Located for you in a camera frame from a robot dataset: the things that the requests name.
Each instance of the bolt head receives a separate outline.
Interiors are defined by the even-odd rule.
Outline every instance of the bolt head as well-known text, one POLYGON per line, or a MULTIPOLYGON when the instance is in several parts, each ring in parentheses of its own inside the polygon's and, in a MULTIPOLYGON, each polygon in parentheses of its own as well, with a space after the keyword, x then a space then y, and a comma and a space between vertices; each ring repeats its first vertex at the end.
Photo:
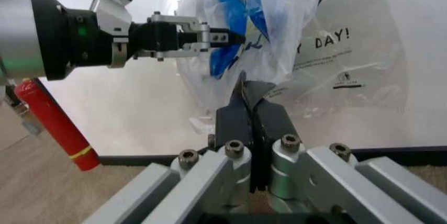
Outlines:
POLYGON ((199 154, 193 149, 183 150, 178 155, 178 164, 181 168, 189 170, 191 169, 199 160, 199 154))
POLYGON ((333 143, 329 146, 329 150, 335 153, 342 160, 346 162, 349 161, 349 157, 351 156, 351 149, 345 144, 333 143))
POLYGON ((208 147, 211 150, 215 150, 216 149, 216 135, 208 134, 208 147))
POLYGON ((285 134, 281 138, 281 147, 289 152, 297 152, 299 146, 301 145, 301 140, 298 136, 293 134, 285 134))
POLYGON ((225 143, 225 154, 233 159, 242 157, 244 154, 244 144, 239 140, 230 140, 225 143))

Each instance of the green indicator light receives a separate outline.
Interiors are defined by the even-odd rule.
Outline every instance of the green indicator light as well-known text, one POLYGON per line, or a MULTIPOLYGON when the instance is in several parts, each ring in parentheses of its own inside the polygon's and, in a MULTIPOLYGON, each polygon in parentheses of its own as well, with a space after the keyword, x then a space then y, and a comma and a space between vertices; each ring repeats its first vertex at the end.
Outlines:
POLYGON ((82 37, 86 37, 87 36, 87 28, 85 28, 85 27, 78 27, 77 33, 80 36, 82 36, 82 37))

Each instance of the plastic bag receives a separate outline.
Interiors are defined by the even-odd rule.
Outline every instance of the plastic bag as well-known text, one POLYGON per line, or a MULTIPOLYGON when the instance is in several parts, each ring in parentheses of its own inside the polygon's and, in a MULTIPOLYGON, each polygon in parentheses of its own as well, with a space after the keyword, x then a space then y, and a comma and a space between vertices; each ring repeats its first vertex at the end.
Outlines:
POLYGON ((220 49, 197 58, 178 59, 177 68, 189 90, 205 109, 228 103, 241 71, 247 80, 280 83, 292 72, 305 20, 315 13, 319 0, 179 0, 178 15, 196 16, 212 27, 245 30, 246 44, 220 49), (245 10, 233 26, 231 11, 245 10))
POLYGON ((322 0, 303 30, 292 80, 266 97, 286 106, 306 146, 364 148, 405 135, 386 124, 407 95, 405 51, 387 0, 322 0))

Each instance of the beige carpet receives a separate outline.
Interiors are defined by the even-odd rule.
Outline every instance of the beige carpet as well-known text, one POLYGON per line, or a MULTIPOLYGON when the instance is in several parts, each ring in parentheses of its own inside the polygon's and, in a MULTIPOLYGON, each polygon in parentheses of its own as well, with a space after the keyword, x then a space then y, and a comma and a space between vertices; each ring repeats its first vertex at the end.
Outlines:
MULTIPOLYGON (((43 132, 0 152, 0 223, 79 223, 143 167, 99 166, 81 172, 43 132)), ((447 193, 443 167, 410 170, 447 193)), ((251 196, 251 210, 270 211, 265 194, 251 196)))

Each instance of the red fire extinguisher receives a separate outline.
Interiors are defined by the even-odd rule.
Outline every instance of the red fire extinguisher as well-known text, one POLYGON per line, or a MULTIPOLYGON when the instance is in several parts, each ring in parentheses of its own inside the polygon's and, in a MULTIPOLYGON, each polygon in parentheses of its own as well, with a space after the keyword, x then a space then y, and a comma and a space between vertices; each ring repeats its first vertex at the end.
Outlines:
POLYGON ((14 91, 79 169, 87 171, 99 165, 95 150, 38 79, 24 81, 14 91))

